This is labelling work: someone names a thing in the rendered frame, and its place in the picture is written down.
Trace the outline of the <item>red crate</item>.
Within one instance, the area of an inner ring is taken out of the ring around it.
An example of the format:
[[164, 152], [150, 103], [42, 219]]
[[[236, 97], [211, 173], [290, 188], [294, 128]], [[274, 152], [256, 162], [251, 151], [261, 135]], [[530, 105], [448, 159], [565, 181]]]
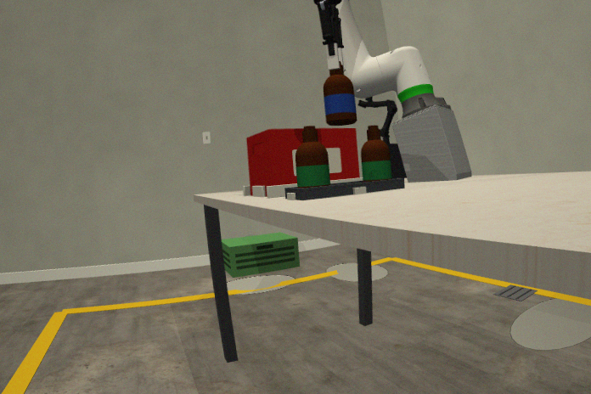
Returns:
[[[328, 151], [330, 180], [358, 178], [357, 153], [346, 132], [342, 128], [315, 129], [318, 141]], [[251, 186], [265, 186], [267, 197], [267, 186], [297, 183], [295, 157], [303, 144], [302, 131], [304, 128], [268, 129], [246, 138], [250, 195]]]

